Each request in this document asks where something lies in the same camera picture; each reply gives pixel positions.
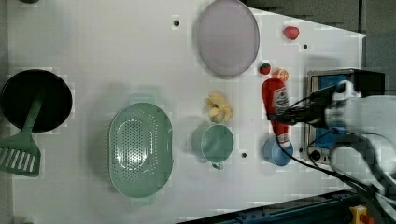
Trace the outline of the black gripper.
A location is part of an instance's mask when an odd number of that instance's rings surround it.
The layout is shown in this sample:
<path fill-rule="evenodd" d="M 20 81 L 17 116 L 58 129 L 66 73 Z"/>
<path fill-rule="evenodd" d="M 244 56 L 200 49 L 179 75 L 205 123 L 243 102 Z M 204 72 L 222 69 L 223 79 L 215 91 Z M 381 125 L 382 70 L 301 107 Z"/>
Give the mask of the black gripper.
<path fill-rule="evenodd" d="M 308 101 L 307 104 L 289 105 L 289 108 L 278 116 L 278 118 L 281 123 L 287 125 L 305 123 L 315 128 L 327 128 L 325 109 L 332 103 L 332 95 L 334 93 L 334 86 L 314 91 L 303 99 L 303 101 Z"/>

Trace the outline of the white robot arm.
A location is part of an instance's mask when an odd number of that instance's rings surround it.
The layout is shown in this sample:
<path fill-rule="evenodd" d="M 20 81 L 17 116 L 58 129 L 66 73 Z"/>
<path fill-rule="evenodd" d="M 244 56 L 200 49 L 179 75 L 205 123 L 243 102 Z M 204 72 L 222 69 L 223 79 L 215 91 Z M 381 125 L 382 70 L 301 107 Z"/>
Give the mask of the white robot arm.
<path fill-rule="evenodd" d="M 372 201 L 389 224 L 395 224 L 395 97 L 363 97 L 352 82 L 310 93 L 291 104 L 286 84 L 279 78 L 262 83 L 262 101 L 280 153 L 292 159 L 289 126 L 304 123 L 344 135 L 329 149 L 328 170 L 333 176 Z"/>

